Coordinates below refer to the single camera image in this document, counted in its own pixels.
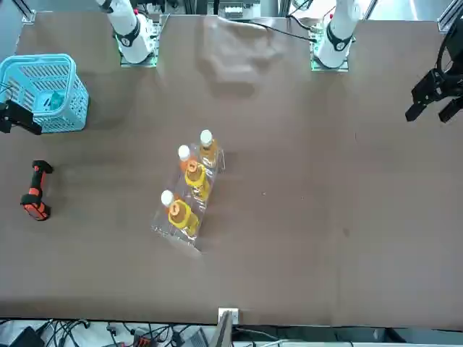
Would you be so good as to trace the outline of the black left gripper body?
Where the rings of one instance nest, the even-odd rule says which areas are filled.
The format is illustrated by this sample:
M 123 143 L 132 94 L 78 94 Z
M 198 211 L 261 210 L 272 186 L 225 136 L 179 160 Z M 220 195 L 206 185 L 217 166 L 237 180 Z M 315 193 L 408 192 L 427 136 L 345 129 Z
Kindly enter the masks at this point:
M 439 99 L 462 96 L 462 64 L 452 64 L 448 69 L 439 70 Z

